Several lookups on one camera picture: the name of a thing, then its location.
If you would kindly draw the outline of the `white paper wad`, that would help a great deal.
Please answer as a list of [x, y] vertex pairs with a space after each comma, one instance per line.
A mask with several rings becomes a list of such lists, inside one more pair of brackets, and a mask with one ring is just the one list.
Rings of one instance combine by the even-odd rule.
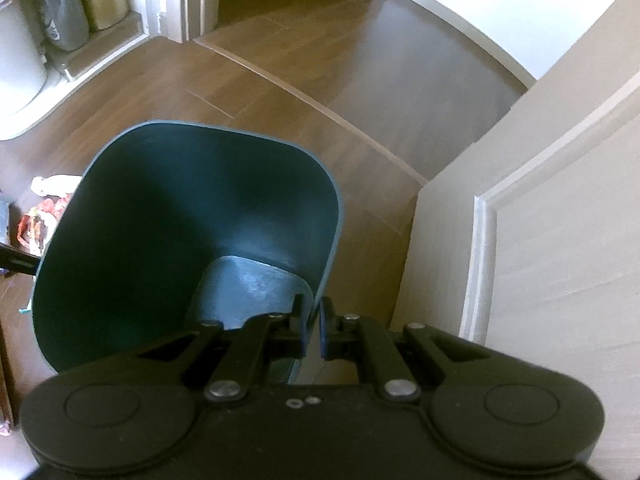
[[62, 197], [67, 194], [73, 194], [76, 191], [81, 176], [72, 176], [71, 174], [55, 174], [51, 177], [34, 177], [30, 184], [30, 190], [41, 197], [58, 196]]

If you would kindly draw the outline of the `white bookshelf unit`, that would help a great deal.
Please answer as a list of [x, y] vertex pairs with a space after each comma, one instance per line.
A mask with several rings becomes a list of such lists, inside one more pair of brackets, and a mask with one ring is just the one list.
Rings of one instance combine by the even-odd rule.
[[154, 35], [153, 0], [1, 0], [1, 137], [22, 136]]

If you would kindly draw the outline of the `red and white plastic bag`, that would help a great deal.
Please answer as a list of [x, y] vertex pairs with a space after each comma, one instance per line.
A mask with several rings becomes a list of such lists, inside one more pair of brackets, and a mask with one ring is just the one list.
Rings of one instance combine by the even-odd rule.
[[18, 222], [16, 239], [30, 254], [42, 256], [72, 196], [46, 197]]

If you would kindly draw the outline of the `dark teal plastic trash bin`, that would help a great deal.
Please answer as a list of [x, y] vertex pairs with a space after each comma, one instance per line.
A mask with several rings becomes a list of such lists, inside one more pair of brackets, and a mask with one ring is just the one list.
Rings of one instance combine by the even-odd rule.
[[203, 321], [312, 324], [343, 224], [314, 154], [269, 136], [144, 122], [86, 169], [37, 272], [32, 324], [57, 372], [152, 346]]

